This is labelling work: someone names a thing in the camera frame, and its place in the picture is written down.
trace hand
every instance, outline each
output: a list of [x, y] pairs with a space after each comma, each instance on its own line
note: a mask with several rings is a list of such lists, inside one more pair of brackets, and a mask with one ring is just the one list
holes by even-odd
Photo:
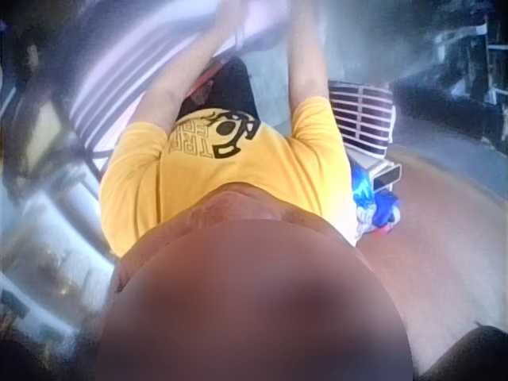
[[229, 37], [244, 23], [248, 15], [248, 0], [221, 0], [213, 29]]

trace brown floor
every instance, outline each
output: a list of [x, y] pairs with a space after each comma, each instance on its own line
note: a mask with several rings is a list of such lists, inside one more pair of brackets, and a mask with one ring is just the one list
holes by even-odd
[[406, 324], [424, 371], [477, 323], [507, 329], [506, 203], [400, 147], [402, 220], [359, 248]]

